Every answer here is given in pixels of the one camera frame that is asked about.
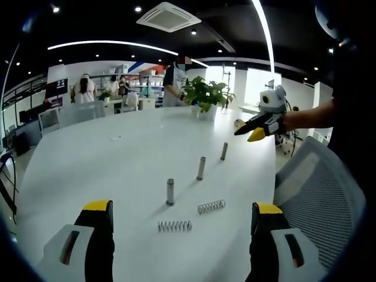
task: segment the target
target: green leaves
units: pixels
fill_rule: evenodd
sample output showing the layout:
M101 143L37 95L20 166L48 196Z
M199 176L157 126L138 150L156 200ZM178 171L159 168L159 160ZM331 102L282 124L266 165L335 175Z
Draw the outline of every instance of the green leaves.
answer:
M98 99L104 101L108 97L111 97L111 93L108 90L103 90Z
M220 104L225 107L227 99L231 103L235 97L232 93L228 93L230 88L225 83L211 81L206 84L201 76L194 78L192 81L187 80L185 91L187 92L187 102L189 104L192 102L198 103L202 112L207 112L210 109L210 105Z

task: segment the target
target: white shirt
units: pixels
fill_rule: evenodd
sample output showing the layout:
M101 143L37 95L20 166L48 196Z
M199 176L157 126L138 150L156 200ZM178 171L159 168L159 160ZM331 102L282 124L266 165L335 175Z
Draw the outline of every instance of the white shirt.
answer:
M107 90L111 92L112 96L116 95L116 91L119 89L119 82L116 81L110 81L109 84L107 85Z
M166 71L163 85L172 85L177 92L182 92L187 83L186 72L172 64ZM166 88L163 95L163 107L186 106L186 104L170 93Z
M94 102L95 83L88 79L88 89L85 93L80 93L80 81L75 84L75 104Z

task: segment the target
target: ceiling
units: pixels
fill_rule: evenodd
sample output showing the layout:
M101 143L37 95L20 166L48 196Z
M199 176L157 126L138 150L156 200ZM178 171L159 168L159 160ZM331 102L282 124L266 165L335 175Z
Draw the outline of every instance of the ceiling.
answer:
M29 1L22 6L13 2L7 3L3 9L9 12L9 16L0 19L3 38L7 38L6 44L0 47L2 77L8 68L5 61L11 60L20 42L7 89L33 75L46 72L49 66L59 64L60 59L65 64L98 60L159 63L159 59L168 64L174 58L160 51L114 44L85 44L47 51L49 46L74 41L137 42L183 52L193 58L230 56L268 60L264 32L250 0L218 0L215 4L202 0L170 0L170 3L202 20L202 23L173 33L136 24L142 13L161 3L161 0L107 0L97 1L97 4L82 0L57 0L53 3ZM60 7L59 13L52 12L51 4ZM328 49L334 42L321 30L310 2L261 0L261 4L268 20L275 62L301 69L305 74L283 68L276 71L302 82L306 76L312 84L318 80L330 84L328 74L331 72L332 55ZM136 13L136 6L141 6L143 11ZM22 32L22 25L27 19L33 22L29 33ZM191 35L192 28L197 30L197 35ZM219 40L223 40L235 52L228 52L218 43ZM131 55L136 55L136 59L132 59ZM237 67L246 68L249 65L238 63Z

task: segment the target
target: metal pin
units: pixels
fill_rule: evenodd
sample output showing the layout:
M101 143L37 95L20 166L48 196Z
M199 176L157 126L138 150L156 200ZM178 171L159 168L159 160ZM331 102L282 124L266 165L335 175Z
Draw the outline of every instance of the metal pin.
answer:
M229 144L227 142L225 142L223 144L223 150L222 150L221 160L224 160L226 158L226 152L227 152L228 145Z
M196 179L199 180L199 181L201 181L204 178L205 161L206 161L206 158L201 157L200 166L199 166L199 173L197 174L197 177L196 177Z
M170 178L167 180L167 200L166 204L168 206L173 206L175 204L174 201L174 180Z

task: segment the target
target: white table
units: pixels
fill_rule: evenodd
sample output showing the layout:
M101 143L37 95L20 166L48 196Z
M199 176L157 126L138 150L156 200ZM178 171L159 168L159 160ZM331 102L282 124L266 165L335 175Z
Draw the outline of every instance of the white table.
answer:
M272 202L276 173L273 137L248 143L248 136L233 136L233 121L250 117L219 109L206 122L193 120L189 108L165 108L51 132L21 186L21 250L36 264L44 244L85 204L112 199L114 281L244 281L252 203ZM201 156L206 165L198 182ZM175 180L173 207L165 204L168 178ZM220 199L224 209L198 214L197 205ZM190 220L192 230L159 233L157 222L168 220Z
M239 109L241 109L244 113L251 113L253 115L256 115L260 112L260 109L251 105L241 105L239 106Z

